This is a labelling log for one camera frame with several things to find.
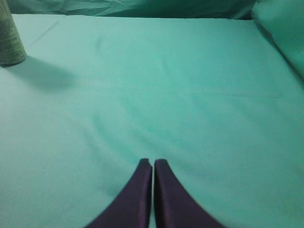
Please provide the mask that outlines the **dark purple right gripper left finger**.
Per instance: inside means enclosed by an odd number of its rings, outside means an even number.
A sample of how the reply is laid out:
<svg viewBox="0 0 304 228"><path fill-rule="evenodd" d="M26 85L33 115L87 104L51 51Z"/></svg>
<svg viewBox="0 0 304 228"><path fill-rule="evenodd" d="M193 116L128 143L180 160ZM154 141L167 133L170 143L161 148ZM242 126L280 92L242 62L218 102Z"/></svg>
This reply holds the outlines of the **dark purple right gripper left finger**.
<svg viewBox="0 0 304 228"><path fill-rule="evenodd" d="M140 159L133 175L88 228L147 228L152 204L152 166Z"/></svg>

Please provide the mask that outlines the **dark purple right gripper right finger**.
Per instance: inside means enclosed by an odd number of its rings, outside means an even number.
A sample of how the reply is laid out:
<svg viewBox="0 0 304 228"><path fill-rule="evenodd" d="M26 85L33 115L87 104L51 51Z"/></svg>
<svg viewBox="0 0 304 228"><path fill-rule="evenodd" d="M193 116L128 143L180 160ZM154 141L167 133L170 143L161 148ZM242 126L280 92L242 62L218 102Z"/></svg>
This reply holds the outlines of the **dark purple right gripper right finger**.
<svg viewBox="0 0 304 228"><path fill-rule="evenodd" d="M158 228L214 227L214 219L185 190L165 159L154 164L154 214Z"/></svg>

